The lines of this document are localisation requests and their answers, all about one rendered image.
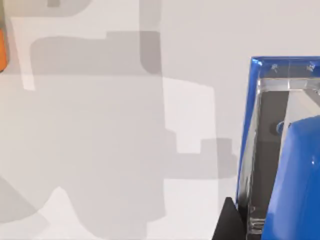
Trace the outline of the orange bottle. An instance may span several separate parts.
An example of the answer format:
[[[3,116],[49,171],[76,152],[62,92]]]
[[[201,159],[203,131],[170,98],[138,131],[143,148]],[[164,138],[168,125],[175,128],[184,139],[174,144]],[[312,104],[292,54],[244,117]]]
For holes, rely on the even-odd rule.
[[[4,0],[0,0],[0,73],[2,73],[9,63],[9,50],[7,43],[7,26],[4,8]]]

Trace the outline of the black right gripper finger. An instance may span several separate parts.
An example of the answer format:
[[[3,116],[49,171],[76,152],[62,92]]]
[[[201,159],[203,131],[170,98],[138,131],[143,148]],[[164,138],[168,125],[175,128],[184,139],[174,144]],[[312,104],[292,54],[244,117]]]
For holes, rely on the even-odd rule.
[[[211,240],[246,240],[241,215],[231,197],[226,197]]]

